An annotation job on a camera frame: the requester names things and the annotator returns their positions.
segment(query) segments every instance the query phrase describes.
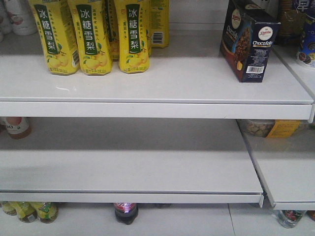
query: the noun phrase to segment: chocofalls box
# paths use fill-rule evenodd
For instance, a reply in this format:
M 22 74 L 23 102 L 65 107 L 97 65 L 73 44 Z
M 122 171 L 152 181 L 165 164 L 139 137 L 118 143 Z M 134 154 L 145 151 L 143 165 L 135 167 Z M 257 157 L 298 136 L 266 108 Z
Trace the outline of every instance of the chocofalls box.
M 251 0 L 230 0 L 220 50 L 240 82 L 262 82 L 280 23 Z

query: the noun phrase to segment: white shelf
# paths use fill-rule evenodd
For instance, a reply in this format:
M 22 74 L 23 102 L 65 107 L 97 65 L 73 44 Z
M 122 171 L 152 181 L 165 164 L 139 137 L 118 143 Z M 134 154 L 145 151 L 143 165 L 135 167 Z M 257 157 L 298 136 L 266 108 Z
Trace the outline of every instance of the white shelf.
M 275 45 L 273 49 L 297 81 L 299 81 L 309 95 L 315 99 L 315 70 L 305 68 L 297 63 L 296 53 L 298 48 L 292 45 Z M 310 121 L 313 121 L 314 114 L 315 105 L 313 105 Z
M 0 211 L 2 235 L 47 236 L 233 236 L 233 226 L 227 204 L 172 205 L 157 209 L 152 204 L 140 204 L 139 215 L 131 225 L 115 219 L 112 204 L 66 204 L 52 224 L 38 220 L 26 224 L 16 216 Z
M 293 229 L 282 227 L 277 221 L 277 212 L 267 201 L 263 208 L 250 204 L 229 204 L 229 210 L 236 236 L 313 236 L 315 233 L 315 222 L 308 215 L 303 216 Z
M 22 140 L 0 135 L 4 201 L 258 203 L 262 197 L 235 120 L 31 122 Z
M 286 139 L 244 137 L 274 209 L 315 210 L 315 131 Z
M 239 83 L 219 53 L 221 30 L 172 31 L 149 70 L 51 75 L 37 34 L 0 48 L 0 116 L 310 119 L 314 100 L 271 53 L 262 83 Z

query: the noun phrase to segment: store shelf unit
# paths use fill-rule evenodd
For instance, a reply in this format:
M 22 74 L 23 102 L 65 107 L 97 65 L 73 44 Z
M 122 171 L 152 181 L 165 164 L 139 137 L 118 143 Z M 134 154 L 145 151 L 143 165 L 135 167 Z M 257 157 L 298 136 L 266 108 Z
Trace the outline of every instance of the store shelf unit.
M 273 49 L 275 54 L 294 75 L 297 81 L 299 81 L 303 88 L 311 95 L 313 99 L 315 99 L 315 70 L 308 69 L 297 63 L 296 54 L 298 47 L 292 45 L 275 45 Z M 313 105 L 311 117 L 314 117 L 314 114 L 315 105 Z
M 0 49 L 0 116 L 310 119 L 314 100 L 274 54 L 263 83 L 239 83 L 220 40 L 220 30 L 175 30 L 145 73 L 115 63 L 105 76 L 64 77 L 48 72 L 38 35 L 11 34 Z
M 259 203 L 231 119 L 33 118 L 0 143 L 3 201 Z
M 250 156 L 274 209 L 315 210 L 315 132 L 261 138 L 244 133 Z

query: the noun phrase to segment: barcode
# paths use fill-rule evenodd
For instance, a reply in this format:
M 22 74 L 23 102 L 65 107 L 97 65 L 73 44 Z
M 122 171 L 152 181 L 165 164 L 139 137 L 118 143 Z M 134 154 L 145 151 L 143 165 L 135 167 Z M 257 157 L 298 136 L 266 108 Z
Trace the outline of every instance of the barcode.
M 153 44 L 163 44 L 163 32 L 154 32 L 152 42 Z
M 264 66 L 248 66 L 246 73 L 248 74 L 261 74 L 262 72 L 264 72 Z
M 79 54 L 78 51 L 74 51 L 72 54 L 74 65 L 76 66 L 79 63 Z

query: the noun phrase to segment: yellow package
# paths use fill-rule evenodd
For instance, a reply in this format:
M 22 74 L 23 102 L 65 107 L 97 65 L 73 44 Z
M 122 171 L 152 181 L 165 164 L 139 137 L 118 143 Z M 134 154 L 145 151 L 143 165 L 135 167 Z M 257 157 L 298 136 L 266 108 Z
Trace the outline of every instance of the yellow package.
M 165 48 L 169 42 L 169 0 L 150 0 L 152 47 Z
M 105 19 L 107 25 L 110 53 L 114 61 L 119 60 L 118 21 L 114 0 L 105 0 Z
M 119 67 L 125 73 L 149 68 L 145 7 L 148 0 L 114 0 L 118 18 Z
M 112 58 L 105 22 L 104 0 L 68 0 L 79 48 L 81 70 L 87 75 L 105 75 Z
M 70 75 L 79 68 L 78 47 L 66 0 L 29 0 L 52 74 Z

